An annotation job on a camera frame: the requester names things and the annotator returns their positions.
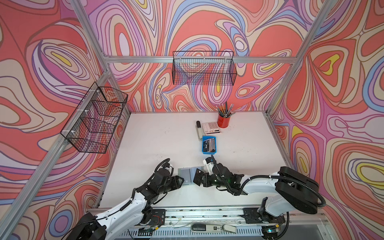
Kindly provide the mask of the blue plastic card tray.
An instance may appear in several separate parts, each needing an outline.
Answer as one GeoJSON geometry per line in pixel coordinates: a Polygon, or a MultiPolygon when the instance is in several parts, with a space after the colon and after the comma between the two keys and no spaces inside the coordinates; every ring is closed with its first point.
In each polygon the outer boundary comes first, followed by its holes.
{"type": "Polygon", "coordinates": [[[202,153],[214,155],[217,152],[217,141],[214,136],[203,136],[202,153]]]}

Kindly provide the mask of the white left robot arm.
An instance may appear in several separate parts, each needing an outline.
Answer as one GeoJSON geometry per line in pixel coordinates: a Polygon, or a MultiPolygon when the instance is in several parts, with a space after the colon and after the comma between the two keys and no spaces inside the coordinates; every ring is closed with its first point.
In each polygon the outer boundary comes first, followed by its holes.
{"type": "Polygon", "coordinates": [[[133,189],[130,198],[97,215],[85,214],[62,239],[114,240],[134,226],[157,230],[165,222],[165,211],[154,211],[152,206],[160,201],[160,195],[165,197],[168,192],[180,189],[184,182],[183,178],[173,175],[170,160],[161,161],[149,179],[133,189]]]}

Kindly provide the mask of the black card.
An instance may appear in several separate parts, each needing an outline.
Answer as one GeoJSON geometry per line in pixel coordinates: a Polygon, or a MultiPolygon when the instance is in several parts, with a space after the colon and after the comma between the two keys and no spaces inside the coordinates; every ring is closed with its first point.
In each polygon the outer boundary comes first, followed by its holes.
{"type": "Polygon", "coordinates": [[[198,168],[196,168],[196,172],[195,172],[195,175],[194,175],[194,179],[193,179],[193,182],[200,186],[201,183],[202,183],[202,179],[203,179],[203,176],[204,176],[204,172],[198,168]]]}

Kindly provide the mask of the dark grey card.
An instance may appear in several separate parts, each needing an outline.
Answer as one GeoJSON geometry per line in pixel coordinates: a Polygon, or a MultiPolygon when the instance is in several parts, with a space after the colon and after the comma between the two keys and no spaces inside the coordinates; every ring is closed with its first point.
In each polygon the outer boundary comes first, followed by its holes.
{"type": "Polygon", "coordinates": [[[183,185],[191,184],[191,170],[190,169],[181,169],[179,176],[184,179],[183,185]]]}

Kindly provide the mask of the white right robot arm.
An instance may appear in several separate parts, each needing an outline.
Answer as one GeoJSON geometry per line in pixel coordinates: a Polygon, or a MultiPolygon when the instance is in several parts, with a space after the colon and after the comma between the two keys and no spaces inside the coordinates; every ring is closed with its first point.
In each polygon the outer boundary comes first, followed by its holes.
{"type": "Polygon", "coordinates": [[[243,218],[248,224],[283,222],[283,215],[294,210],[315,215],[319,208],[326,206],[325,198],[319,193],[319,184],[289,167],[281,167],[272,175],[250,177],[233,174],[213,160],[205,167],[207,172],[196,170],[193,182],[198,186],[216,187],[236,197],[254,193],[273,194],[264,197],[258,208],[244,209],[243,218]]]}

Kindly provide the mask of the mint green card holder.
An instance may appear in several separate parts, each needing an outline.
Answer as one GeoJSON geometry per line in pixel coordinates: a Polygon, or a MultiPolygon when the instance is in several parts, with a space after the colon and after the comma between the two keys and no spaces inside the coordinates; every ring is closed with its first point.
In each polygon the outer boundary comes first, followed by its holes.
{"type": "Polygon", "coordinates": [[[182,186],[193,185],[196,171],[203,171],[204,167],[180,168],[178,169],[178,176],[184,179],[182,186]]]}

